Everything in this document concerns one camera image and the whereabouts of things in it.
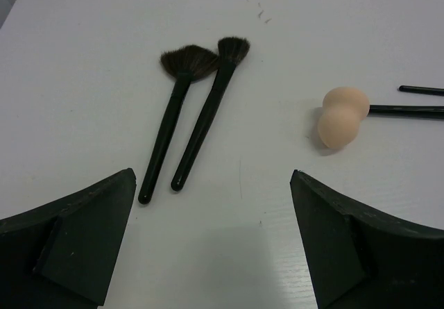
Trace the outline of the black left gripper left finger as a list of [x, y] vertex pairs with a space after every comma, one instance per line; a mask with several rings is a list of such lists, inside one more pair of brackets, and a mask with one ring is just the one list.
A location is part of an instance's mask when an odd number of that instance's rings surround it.
[[1, 220], [2, 308], [104, 305], [133, 206], [127, 168]]

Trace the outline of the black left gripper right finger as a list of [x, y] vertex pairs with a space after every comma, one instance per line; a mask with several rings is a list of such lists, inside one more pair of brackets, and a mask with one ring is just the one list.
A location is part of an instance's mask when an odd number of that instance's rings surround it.
[[319, 308], [442, 308], [443, 231], [295, 170], [293, 206]]

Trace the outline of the black fan makeup brush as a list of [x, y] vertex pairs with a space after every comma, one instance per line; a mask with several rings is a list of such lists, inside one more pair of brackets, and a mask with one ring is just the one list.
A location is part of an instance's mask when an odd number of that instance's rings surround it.
[[165, 108], [139, 191], [138, 202], [140, 204], [147, 205], [151, 202], [190, 85], [214, 72], [218, 61], [219, 57], [213, 51], [195, 44], [166, 51], [160, 56], [162, 68], [175, 80], [175, 84]]

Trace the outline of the black powder makeup brush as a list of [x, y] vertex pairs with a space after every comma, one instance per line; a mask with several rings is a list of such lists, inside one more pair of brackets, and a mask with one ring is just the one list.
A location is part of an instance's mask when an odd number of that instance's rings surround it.
[[185, 186], [232, 75], [250, 50], [250, 42], [244, 37], [224, 37], [218, 41], [218, 50], [219, 68], [212, 88], [198, 116], [185, 152], [171, 182], [171, 189], [175, 192], [181, 191]]

